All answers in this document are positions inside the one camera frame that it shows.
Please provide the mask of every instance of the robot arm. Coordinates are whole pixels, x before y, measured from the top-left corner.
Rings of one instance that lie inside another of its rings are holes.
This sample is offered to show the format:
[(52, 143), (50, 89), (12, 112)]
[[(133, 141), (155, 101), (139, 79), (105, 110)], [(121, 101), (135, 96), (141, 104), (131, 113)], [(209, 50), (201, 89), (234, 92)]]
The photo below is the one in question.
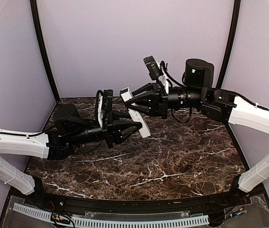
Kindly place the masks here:
[[(269, 134), (269, 108), (255, 104), (238, 93), (212, 88), (212, 64), (200, 59), (188, 59), (183, 75), (184, 86), (169, 87), (167, 92), (167, 86), (159, 80), (163, 76), (161, 68), (169, 76), (165, 64), (158, 67), (152, 56), (145, 58), (144, 62), (156, 83), (146, 84), (134, 91), (134, 97), (124, 101), (128, 109), (165, 119), (168, 109), (196, 108), (215, 121), (242, 125)], [(244, 196), (267, 178), (269, 154), (234, 179), (231, 193)]]
[[(67, 104), (53, 114), (54, 125), (44, 132), (25, 133), (0, 129), (0, 154), (20, 154), (62, 160), (74, 153), (74, 146), (101, 140), (105, 140), (109, 148), (114, 144), (123, 143), (138, 131), (142, 124), (120, 120), (130, 116), (112, 111), (112, 93), (112, 90), (102, 92), (98, 116), (100, 113), (102, 115), (98, 118), (98, 122), (81, 118), (76, 107)], [(1, 156), (0, 180), (18, 189), (24, 195), (29, 195), (42, 186), (41, 180), (24, 174)]]

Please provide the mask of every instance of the black metal frame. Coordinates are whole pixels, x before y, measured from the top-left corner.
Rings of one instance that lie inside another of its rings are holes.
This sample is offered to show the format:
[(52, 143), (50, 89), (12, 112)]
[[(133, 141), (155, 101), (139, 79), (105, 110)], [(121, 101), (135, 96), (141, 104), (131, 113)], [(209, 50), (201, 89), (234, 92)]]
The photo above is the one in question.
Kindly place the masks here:
[(234, 44), (237, 22), (238, 22), (238, 17), (239, 17), (239, 12), (240, 12), (240, 2), (241, 2), (241, 0), (234, 1), (234, 8), (233, 8), (233, 15), (231, 18), (231, 27), (230, 27), (230, 32), (229, 32), (229, 38), (228, 38), (228, 42), (226, 44), (226, 49), (225, 49), (225, 53), (224, 53), (224, 57), (223, 57), (222, 65), (221, 65), (221, 70), (220, 70), (219, 77), (217, 80), (217, 85), (216, 85), (216, 88), (219, 88), (219, 89), (222, 87), (225, 73), (226, 73), (226, 70), (228, 68), (229, 60), (231, 57), (231, 50), (232, 50), (233, 44)]
[(48, 81), (49, 81), (53, 96), (54, 96), (56, 102), (58, 102), (60, 100), (60, 97), (58, 94), (57, 86), (55, 85), (54, 77), (53, 77), (53, 74), (51, 71), (50, 62), (49, 62), (47, 51), (46, 51), (43, 33), (42, 33), (41, 26), (40, 26), (37, 2), (36, 2), (36, 0), (30, 0), (30, 4), (31, 4), (31, 11), (32, 11), (32, 17), (33, 17), (33, 23), (34, 23), (34, 28), (35, 28), (35, 32), (36, 32), (36, 37), (38, 39), (38, 46), (39, 46), (40, 54), (41, 54), (41, 57), (43, 59), (45, 71), (46, 71), (46, 74), (48, 77)]

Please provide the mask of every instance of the black cable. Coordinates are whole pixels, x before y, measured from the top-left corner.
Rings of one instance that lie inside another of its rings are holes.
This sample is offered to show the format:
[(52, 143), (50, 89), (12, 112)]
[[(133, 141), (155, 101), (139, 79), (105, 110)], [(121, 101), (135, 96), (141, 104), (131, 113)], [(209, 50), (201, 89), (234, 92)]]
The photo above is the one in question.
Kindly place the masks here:
[(175, 116), (175, 114), (173, 113), (173, 109), (171, 109), (171, 114), (172, 114), (172, 117), (178, 122), (178, 123), (181, 123), (181, 124), (186, 124), (188, 123), (190, 120), (191, 120), (191, 117), (192, 117), (192, 107), (190, 107), (190, 114), (188, 115), (187, 119), (185, 121), (182, 121), (180, 120), (177, 116)]
[(173, 86), (172, 82), (169, 79), (167, 81), (168, 81), (169, 87), (172, 87)]
[(99, 100), (100, 95), (103, 96), (102, 90), (98, 90), (96, 92), (95, 122), (98, 126), (100, 125), (100, 123), (98, 122), (98, 100)]
[(31, 4), (33, 24), (34, 24), (34, 28), (35, 28), (37, 41), (38, 41), (40, 55), (41, 55), (41, 58), (42, 58), (43, 63), (44, 63), (44, 68), (45, 68), (45, 71), (47, 74), (47, 78), (48, 78), (53, 96), (55, 98), (55, 101), (58, 102), (58, 101), (60, 101), (60, 97), (58, 94), (57, 86), (55, 85), (55, 81), (54, 81), (54, 77), (52, 74), (49, 58), (48, 58), (47, 51), (46, 51), (45, 41), (44, 41), (43, 32), (42, 32), (42, 28), (40, 25), (40, 19), (39, 19), (39, 15), (38, 15), (39, 10), (38, 10), (37, 0), (30, 0), (30, 4)]
[(45, 207), (49, 204), (49, 202), (47, 202), (47, 204), (45, 205), (45, 206), (43, 206), (43, 207), (40, 207), (40, 206), (38, 206), (38, 205), (36, 205), (29, 197), (27, 197), (27, 200), (29, 200), (35, 207), (37, 207), (38, 209), (40, 209), (40, 210), (45, 210), (45, 211), (50, 211), (50, 212), (52, 212), (52, 210), (49, 210), (49, 209), (46, 209)]
[(221, 215), (220, 217), (218, 217), (218, 218), (216, 218), (216, 219), (214, 219), (214, 220), (212, 220), (212, 221), (210, 221), (210, 222), (215, 222), (215, 221), (217, 221), (217, 220), (219, 220), (219, 219), (225, 217), (228, 213), (230, 213), (231, 211), (233, 211), (233, 210), (235, 209), (235, 207), (237, 207), (237, 205), (235, 205), (235, 206), (232, 207), (230, 210), (228, 210), (226, 213), (224, 213), (224, 215)]
[(226, 90), (226, 89), (222, 89), (222, 90), (223, 90), (223, 91), (226, 91), (226, 92), (234, 93), (235, 95), (241, 97), (243, 100), (245, 100), (246, 102), (248, 102), (250, 105), (253, 105), (253, 106), (255, 106), (255, 107), (257, 107), (257, 108), (260, 108), (260, 109), (262, 109), (262, 110), (265, 110), (265, 111), (269, 111), (269, 108), (264, 107), (264, 106), (261, 106), (261, 105), (258, 105), (258, 104), (256, 104), (256, 103), (252, 102), (251, 100), (249, 100), (248, 98), (246, 98), (246, 97), (245, 97), (244, 95), (242, 95), (242, 94), (239, 94), (239, 93), (234, 92), (234, 91), (231, 91), (231, 90)]
[(23, 136), (23, 137), (35, 137), (35, 136), (38, 136), (40, 134), (43, 134), (43, 133), (46, 133), (47, 131), (50, 131), (51, 129), (55, 128), (55, 125), (51, 125), (48, 129), (46, 130), (43, 130), (39, 133), (36, 133), (36, 134), (17, 134), (17, 133), (9, 133), (9, 132), (0, 132), (0, 134), (5, 134), (5, 135), (13, 135), (13, 136)]
[(216, 201), (209, 201), (209, 203), (217, 204), (217, 205), (219, 205), (219, 206), (221, 206), (221, 207), (227, 207), (227, 206), (230, 206), (230, 205), (231, 205), (231, 203), (222, 204), (222, 203), (218, 203), (218, 202), (216, 202)]
[(236, 34), (237, 22), (238, 22), (238, 17), (239, 17), (239, 12), (240, 12), (240, 2), (241, 2), (241, 0), (234, 1), (234, 8), (233, 8), (233, 14), (232, 14), (232, 18), (231, 18), (231, 27), (230, 27), (228, 42), (226, 44), (225, 53), (224, 53), (222, 66), (221, 66), (221, 70), (219, 73), (216, 88), (222, 87), (224, 76), (225, 76), (226, 70), (228, 68), (229, 60), (231, 57), (231, 51), (232, 51), (232, 47), (233, 47), (233, 43), (234, 43), (234, 39), (235, 39), (235, 34)]
[(69, 216), (67, 216), (67, 215), (62, 215), (62, 214), (59, 214), (59, 213), (56, 213), (58, 216), (60, 216), (60, 217), (64, 217), (64, 218), (66, 218), (70, 223), (69, 224), (66, 224), (65, 226), (64, 225), (60, 225), (60, 224), (58, 224), (55, 220), (53, 220), (53, 222), (55, 223), (55, 225), (56, 225), (56, 227), (57, 228), (66, 228), (66, 227), (69, 227), (69, 225), (70, 224), (72, 224), (72, 226), (73, 226), (73, 228), (75, 228), (76, 227), (76, 225), (74, 224), (74, 221), (69, 217)]
[(91, 153), (93, 151), (95, 151), (97, 148), (99, 148), (102, 145), (103, 141), (101, 141), (95, 148), (93, 148), (92, 150), (87, 151), (85, 154)]
[(168, 76), (168, 78), (170, 80), (172, 80), (173, 82), (175, 82), (178, 86), (184, 87), (184, 85), (182, 85), (181, 83), (177, 82), (172, 76), (169, 75), (169, 73), (167, 72), (167, 65), (165, 66), (165, 62), (164, 61), (161, 61), (160, 67), (163, 69), (164, 73)]
[(212, 223), (223, 223), (223, 222), (225, 222), (226, 220), (229, 220), (229, 219), (231, 219), (232, 217), (231, 216), (228, 216), (226, 219), (224, 219), (224, 220), (221, 220), (221, 221), (216, 221), (216, 222), (212, 222)]

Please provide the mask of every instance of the white arm cover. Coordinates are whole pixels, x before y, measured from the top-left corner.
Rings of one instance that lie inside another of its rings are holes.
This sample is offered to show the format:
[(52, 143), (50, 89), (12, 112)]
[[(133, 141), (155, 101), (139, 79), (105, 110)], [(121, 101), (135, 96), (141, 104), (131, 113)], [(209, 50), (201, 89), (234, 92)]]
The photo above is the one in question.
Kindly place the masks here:
[[(121, 94), (121, 98), (123, 99), (123, 101), (128, 101), (131, 98), (133, 98), (133, 94), (130, 91), (129, 87), (126, 89), (123, 89), (121, 91), (124, 91)], [(128, 112), (129, 112), (129, 114), (134, 122), (141, 122), (142, 128), (139, 129), (139, 133), (141, 134), (142, 138), (149, 137), (150, 136), (149, 127), (147, 126), (147, 123), (145, 122), (145, 120), (143, 119), (141, 114), (138, 111), (135, 111), (132, 109), (128, 109)]]
[(269, 134), (269, 111), (257, 108), (241, 97), (235, 97), (236, 108), (232, 109), (229, 123), (246, 126)]
[(0, 180), (21, 191), (24, 195), (34, 192), (35, 182), (32, 176), (26, 175), (6, 162), (0, 156)]
[(250, 192), (261, 182), (269, 178), (269, 153), (253, 168), (243, 173), (239, 178), (239, 189)]
[[(18, 133), (31, 135), (34, 133), (15, 132), (0, 129), (0, 132)], [(48, 136), (43, 133), (35, 137), (24, 137), (0, 134), (0, 153), (1, 154), (20, 154), (38, 158), (47, 158), (49, 153)]]

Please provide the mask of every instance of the black frame edge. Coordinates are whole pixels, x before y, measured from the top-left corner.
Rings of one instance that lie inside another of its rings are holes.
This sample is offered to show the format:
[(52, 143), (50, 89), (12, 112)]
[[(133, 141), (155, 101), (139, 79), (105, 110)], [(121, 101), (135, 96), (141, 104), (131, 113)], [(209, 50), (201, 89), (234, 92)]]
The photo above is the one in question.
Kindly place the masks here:
[(36, 0), (30, 0), (31, 4), (31, 11), (32, 11), (32, 17), (33, 17), (33, 23), (34, 23), (34, 28), (36, 32), (36, 37), (38, 39), (38, 46), (39, 46), (39, 51), (41, 54), (41, 57), (43, 59), (45, 71), (47, 74), (47, 78), (53, 93), (53, 96), (55, 98), (55, 101), (58, 102), (60, 100), (59, 94), (58, 94), (58, 89), (54, 81), (54, 77), (51, 71), (50, 67), (50, 62), (48, 59), (47, 51), (46, 51), (46, 46), (40, 26), (40, 20), (39, 20), (39, 15), (38, 15), (38, 6)]
[(245, 159), (244, 153), (243, 153), (243, 151), (242, 151), (242, 149), (240, 147), (239, 142), (236, 139), (236, 136), (234, 135), (233, 130), (231, 129), (231, 126), (227, 123), (225, 125), (225, 128), (226, 128), (227, 132), (229, 133), (229, 135), (231, 137), (231, 140), (234, 143), (234, 146), (235, 146), (235, 148), (236, 148), (236, 150), (237, 150), (237, 152), (238, 152), (238, 154), (240, 156), (240, 159), (241, 159), (241, 161), (243, 163), (243, 166), (245, 168), (245, 171), (248, 171), (250, 169), (249, 164), (248, 164), (247, 160)]
[(2, 208), (2, 211), (1, 211), (1, 214), (0, 214), (0, 228), (2, 228), (2, 225), (3, 225), (3, 221), (5, 219), (5, 216), (6, 216), (6, 213), (7, 213), (7, 209), (8, 209), (8, 205), (9, 205), (9, 202), (10, 202), (10, 191), (8, 192), (8, 195), (6, 197), (6, 200), (5, 200), (5, 203), (3, 205), (3, 208)]
[[(56, 109), (57, 105), (58, 105), (58, 101), (56, 102), (55, 106), (53, 107), (52, 111), (50, 112), (50, 115), (48, 116), (48, 118), (47, 118), (47, 120), (46, 120), (46, 122), (45, 122), (45, 124), (44, 124), (44, 126), (43, 126), (42, 131), (45, 130), (45, 128), (46, 128), (46, 126), (47, 126), (47, 123), (49, 122), (49, 119), (51, 118), (51, 116), (52, 116), (54, 110)], [(32, 158), (32, 156), (29, 156), (29, 159), (28, 159), (28, 161), (27, 161), (26, 167), (25, 167), (25, 169), (24, 169), (24, 173), (26, 173), (26, 171), (27, 171), (28, 164), (29, 164), (31, 158)]]
[(219, 77), (217, 80), (217, 85), (216, 85), (216, 88), (219, 88), (219, 89), (222, 87), (225, 73), (228, 68), (229, 60), (231, 57), (231, 50), (233, 48), (233, 43), (234, 43), (236, 28), (237, 28), (237, 23), (238, 23), (238, 17), (239, 17), (239, 12), (240, 12), (240, 2), (241, 0), (234, 1), (234, 8), (233, 8), (233, 14), (231, 18), (231, 27), (230, 27), (228, 42), (226, 44), (225, 53), (224, 53), (224, 57), (223, 57), (222, 65), (221, 65), (221, 70), (220, 70)]

